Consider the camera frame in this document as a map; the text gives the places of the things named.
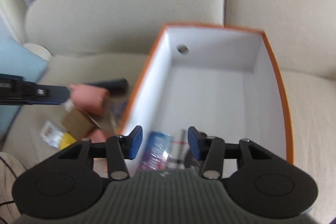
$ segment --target beige sofa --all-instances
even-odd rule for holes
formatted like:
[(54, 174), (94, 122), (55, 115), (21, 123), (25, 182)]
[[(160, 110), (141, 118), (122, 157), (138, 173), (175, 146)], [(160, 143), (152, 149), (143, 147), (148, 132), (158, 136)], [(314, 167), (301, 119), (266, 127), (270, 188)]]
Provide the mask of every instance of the beige sofa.
[[(36, 0), (26, 42), (52, 54), (43, 84), (137, 79), (165, 22), (264, 29), (281, 68), (293, 120), (295, 164), (315, 178), (311, 215), (336, 216), (336, 0)], [(30, 168), (56, 152), (39, 132), (62, 106), (25, 106), (3, 151)]]

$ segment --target light blue pillow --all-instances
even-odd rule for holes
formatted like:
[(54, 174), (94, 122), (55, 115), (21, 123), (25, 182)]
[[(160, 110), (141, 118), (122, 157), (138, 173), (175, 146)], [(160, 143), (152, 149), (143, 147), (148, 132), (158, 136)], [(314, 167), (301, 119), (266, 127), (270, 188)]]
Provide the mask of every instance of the light blue pillow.
[[(27, 50), (11, 38), (0, 41), (0, 73), (22, 76), (37, 82), (48, 67), (48, 61)], [(20, 106), (0, 105), (0, 139), (7, 133)]]

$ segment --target black cable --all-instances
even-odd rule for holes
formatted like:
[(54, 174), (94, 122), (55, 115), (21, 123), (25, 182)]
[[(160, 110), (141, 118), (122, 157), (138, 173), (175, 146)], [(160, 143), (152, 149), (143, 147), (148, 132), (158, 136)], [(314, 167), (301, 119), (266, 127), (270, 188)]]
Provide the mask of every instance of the black cable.
[(2, 156), (0, 156), (0, 160), (8, 167), (8, 169), (12, 172), (12, 174), (14, 175), (14, 177), (17, 179), (16, 174), (14, 173), (12, 167), (9, 166), (9, 164), (3, 159)]
[(7, 205), (7, 204), (12, 204), (14, 203), (14, 201), (6, 201), (6, 202), (3, 202), (3, 203), (0, 203), (0, 207), (3, 206), (3, 205)]
[(1, 216), (0, 216), (0, 220), (5, 223), (5, 224), (8, 224), (8, 222), (6, 220), (4, 220)]

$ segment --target sofa cushion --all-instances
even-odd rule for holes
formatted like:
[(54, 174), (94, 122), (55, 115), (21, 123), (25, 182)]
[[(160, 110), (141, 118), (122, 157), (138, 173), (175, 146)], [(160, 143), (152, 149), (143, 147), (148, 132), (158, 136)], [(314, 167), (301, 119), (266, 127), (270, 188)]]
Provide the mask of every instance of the sofa cushion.
[(148, 53), (163, 23), (223, 24), (223, 5), (224, 0), (36, 0), (26, 32), (28, 42), (52, 54)]
[(293, 120), (294, 164), (317, 182), (310, 213), (318, 223), (336, 216), (336, 81), (282, 72)]
[(226, 0), (225, 13), (265, 30), (282, 69), (336, 77), (336, 0)]
[[(91, 83), (125, 77), (132, 87), (146, 60), (146, 55), (102, 54), (88, 57), (56, 56), (40, 81), (43, 85)], [(41, 129), (47, 120), (63, 129), (63, 105), (24, 106), (7, 136), (3, 151), (13, 155), (29, 169), (57, 152), (43, 142)]]

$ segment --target small package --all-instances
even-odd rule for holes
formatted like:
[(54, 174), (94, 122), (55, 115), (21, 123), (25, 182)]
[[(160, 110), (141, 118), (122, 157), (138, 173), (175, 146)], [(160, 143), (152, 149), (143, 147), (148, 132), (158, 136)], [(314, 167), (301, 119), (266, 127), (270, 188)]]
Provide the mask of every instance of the small package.
[(41, 136), (47, 144), (59, 150), (62, 150), (76, 142), (75, 138), (73, 138), (69, 133), (59, 130), (50, 121), (46, 121), (44, 124)]
[(67, 113), (62, 124), (76, 140), (86, 137), (94, 129), (98, 128), (98, 125), (92, 118), (75, 107)]
[(173, 137), (161, 132), (151, 132), (139, 169), (164, 170), (170, 158)]

